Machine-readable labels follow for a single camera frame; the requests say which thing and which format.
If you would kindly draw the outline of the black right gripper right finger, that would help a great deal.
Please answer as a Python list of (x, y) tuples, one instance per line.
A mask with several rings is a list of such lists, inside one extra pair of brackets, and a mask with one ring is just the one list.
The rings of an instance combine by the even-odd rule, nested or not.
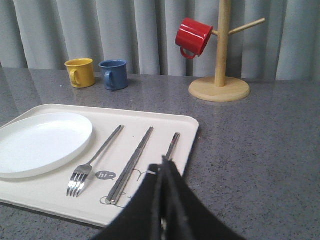
[(167, 240), (243, 240), (196, 197), (174, 162), (162, 157)]

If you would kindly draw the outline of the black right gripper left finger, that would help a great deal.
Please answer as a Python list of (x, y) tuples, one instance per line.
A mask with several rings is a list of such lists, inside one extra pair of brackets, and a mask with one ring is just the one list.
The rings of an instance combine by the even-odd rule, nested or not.
[(148, 167), (139, 189), (124, 210), (94, 240), (160, 240), (161, 167)]

